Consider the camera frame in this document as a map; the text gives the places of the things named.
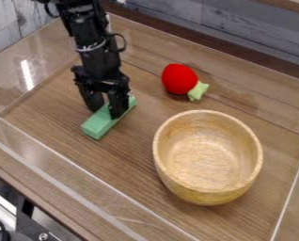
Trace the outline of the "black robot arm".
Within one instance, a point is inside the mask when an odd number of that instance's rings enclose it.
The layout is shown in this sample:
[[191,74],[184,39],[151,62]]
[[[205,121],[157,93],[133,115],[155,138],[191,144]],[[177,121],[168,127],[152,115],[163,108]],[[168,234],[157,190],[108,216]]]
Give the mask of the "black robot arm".
[[99,0],[33,0],[44,6],[47,14],[56,18],[75,39],[80,65],[71,71],[80,96],[92,112],[105,105],[108,97],[111,119],[119,119],[129,108],[129,77],[120,71],[120,53],[127,41],[109,27],[108,13]]

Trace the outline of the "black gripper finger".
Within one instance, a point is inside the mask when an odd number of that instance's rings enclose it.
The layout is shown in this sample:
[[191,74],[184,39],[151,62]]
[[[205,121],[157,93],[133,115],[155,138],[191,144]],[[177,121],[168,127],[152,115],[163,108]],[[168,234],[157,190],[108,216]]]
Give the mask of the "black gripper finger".
[[104,99],[101,93],[91,89],[88,86],[84,86],[83,84],[76,85],[88,109],[92,112],[97,112],[97,110],[104,106]]
[[112,119],[119,119],[129,108],[129,96],[127,92],[112,89],[108,93],[109,113]]

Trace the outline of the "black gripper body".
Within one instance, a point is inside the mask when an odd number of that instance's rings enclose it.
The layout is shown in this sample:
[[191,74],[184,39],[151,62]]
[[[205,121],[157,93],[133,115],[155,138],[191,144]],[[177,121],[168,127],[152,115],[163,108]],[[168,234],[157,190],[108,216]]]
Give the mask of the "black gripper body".
[[75,84],[81,94],[129,92],[128,76],[120,71],[120,56],[124,47],[115,43],[95,43],[77,45],[76,51],[81,64],[72,66]]

